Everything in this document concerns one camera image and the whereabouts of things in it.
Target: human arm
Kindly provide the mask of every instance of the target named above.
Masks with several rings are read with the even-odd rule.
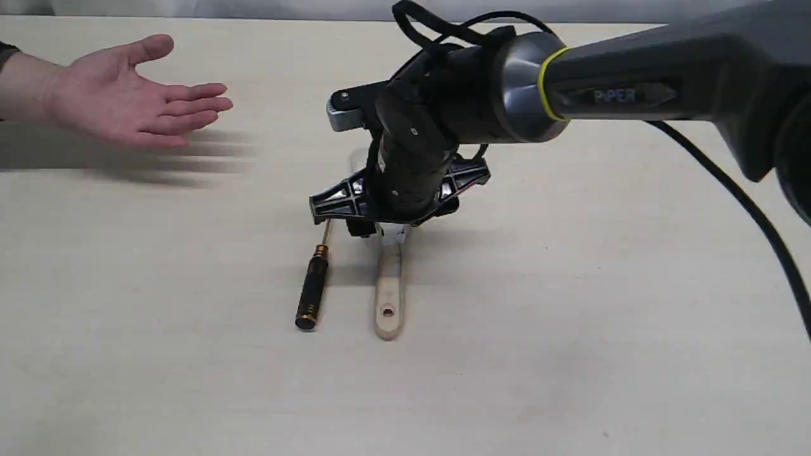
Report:
[[[224,84],[193,87],[147,80],[135,68],[164,58],[174,42],[152,35],[61,66],[23,52],[0,71],[0,118],[65,127],[132,146],[177,147],[233,107]]]

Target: black bracket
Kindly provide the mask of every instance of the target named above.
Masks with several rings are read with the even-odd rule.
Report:
[[[370,201],[371,195],[365,185],[366,175],[366,169],[360,170],[329,190],[311,196],[310,210],[316,225],[332,218],[419,226],[433,217],[455,213],[459,209],[459,195],[474,185],[484,185],[491,176],[484,158],[456,157],[442,179],[434,203],[419,217],[403,219],[387,213]]]

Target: robotic arm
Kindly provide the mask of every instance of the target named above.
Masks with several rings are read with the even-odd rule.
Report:
[[[393,13],[423,50],[390,80],[332,95],[333,130],[364,127],[372,142],[365,170],[311,198],[316,223],[346,219],[363,236],[376,222],[416,226],[487,182],[487,144],[542,143],[576,119],[638,119],[712,122],[744,176],[776,168],[811,224],[811,3],[759,2],[575,48],[543,24],[481,34],[476,20],[454,25],[409,1]],[[472,46],[429,40],[409,16]],[[483,148],[465,159],[461,144]]]

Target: yellow ring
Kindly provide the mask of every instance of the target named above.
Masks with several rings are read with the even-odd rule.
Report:
[[[541,72],[538,74],[538,91],[541,92],[541,101],[543,102],[543,108],[547,111],[547,115],[557,121],[565,122],[566,119],[560,117],[558,114],[555,114],[555,111],[552,110],[552,106],[549,104],[549,98],[547,98],[547,91],[543,88],[543,80],[547,75],[547,68],[549,67],[549,63],[554,60],[557,56],[561,55],[562,53],[566,52],[570,48],[561,48],[558,49],[554,54],[547,57],[546,60],[543,61],[541,64]]]

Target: sleeve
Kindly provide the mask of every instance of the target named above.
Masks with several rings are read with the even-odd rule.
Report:
[[[8,58],[14,55],[15,52],[19,52],[19,49],[17,49],[16,46],[0,41],[0,71],[2,71],[2,68],[6,64],[6,61],[8,61]]]

